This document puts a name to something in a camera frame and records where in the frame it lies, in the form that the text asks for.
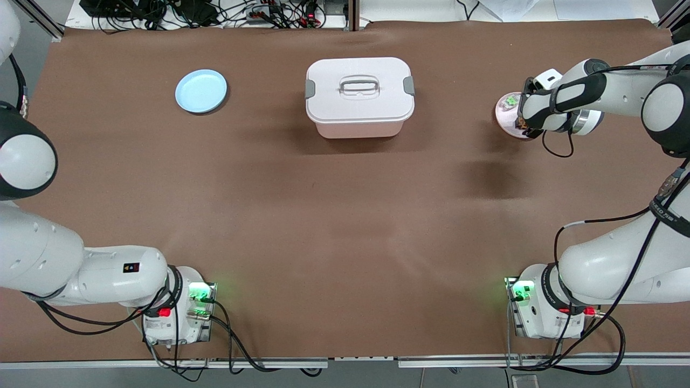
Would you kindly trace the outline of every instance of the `white lid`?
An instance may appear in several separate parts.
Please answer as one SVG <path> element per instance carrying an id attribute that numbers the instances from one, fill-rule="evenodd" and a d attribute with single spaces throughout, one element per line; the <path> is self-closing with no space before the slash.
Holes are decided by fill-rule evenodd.
<path id="1" fill-rule="evenodd" d="M 401 122 L 415 109 L 410 68 L 398 58 L 322 59 L 306 78 L 306 111 L 320 124 Z"/>

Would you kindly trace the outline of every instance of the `brown leather surface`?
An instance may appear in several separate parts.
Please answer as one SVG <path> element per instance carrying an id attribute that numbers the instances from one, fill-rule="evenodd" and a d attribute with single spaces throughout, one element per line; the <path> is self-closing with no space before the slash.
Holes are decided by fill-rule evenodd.
<path id="1" fill-rule="evenodd" d="M 58 176 L 19 205 L 88 246 L 155 246 L 169 263 L 198 269 L 219 283 L 255 356 L 504 353 L 503 278 L 550 262 L 559 226 L 644 207 L 678 161 L 638 118 L 613 115 L 558 159 L 505 135 L 496 101 L 547 68 L 565 72 L 589 57 L 622 65 L 670 43 L 642 20 L 68 30 L 50 48 L 30 111 L 57 147 Z M 392 139 L 320 137 L 304 110 L 306 69 L 371 56 L 409 64 L 414 115 Z M 175 103 L 178 80 L 198 68 L 230 85 L 209 115 Z M 567 150 L 564 135 L 548 141 Z M 573 229 L 562 247 L 612 227 Z M 82 338 L 18 292 L 0 297 L 1 361 L 149 358 L 130 324 Z M 117 304 L 68 311 L 126 316 Z M 682 303 L 615 315 L 628 351 L 688 351 L 689 314 Z M 582 351 L 615 351 L 612 333 Z M 220 331 L 181 349 L 185 358 L 224 355 Z"/>

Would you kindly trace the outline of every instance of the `white and pink container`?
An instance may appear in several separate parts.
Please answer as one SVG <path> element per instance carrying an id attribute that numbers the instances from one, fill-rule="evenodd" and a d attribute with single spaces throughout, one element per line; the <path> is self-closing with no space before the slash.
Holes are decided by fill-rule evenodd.
<path id="1" fill-rule="evenodd" d="M 398 58 L 322 59 L 309 66 L 306 112 L 328 139 L 390 137 L 415 110 L 410 67 Z"/>

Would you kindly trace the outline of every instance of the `white paper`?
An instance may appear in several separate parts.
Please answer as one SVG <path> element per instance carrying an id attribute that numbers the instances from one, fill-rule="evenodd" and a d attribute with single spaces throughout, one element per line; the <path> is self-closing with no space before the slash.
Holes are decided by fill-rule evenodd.
<path id="1" fill-rule="evenodd" d="M 480 0 L 501 21 L 520 21 L 539 0 Z"/>
<path id="2" fill-rule="evenodd" d="M 630 0 L 553 0 L 560 20 L 633 19 Z"/>

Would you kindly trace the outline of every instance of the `light blue round plate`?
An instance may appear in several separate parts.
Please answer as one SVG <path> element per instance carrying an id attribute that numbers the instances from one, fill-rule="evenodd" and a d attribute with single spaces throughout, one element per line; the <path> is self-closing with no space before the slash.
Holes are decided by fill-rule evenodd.
<path id="1" fill-rule="evenodd" d="M 192 113 L 206 113 L 218 107 L 228 92 L 228 83 L 215 70 L 192 71 L 180 79 L 175 100 L 182 109 Z"/>

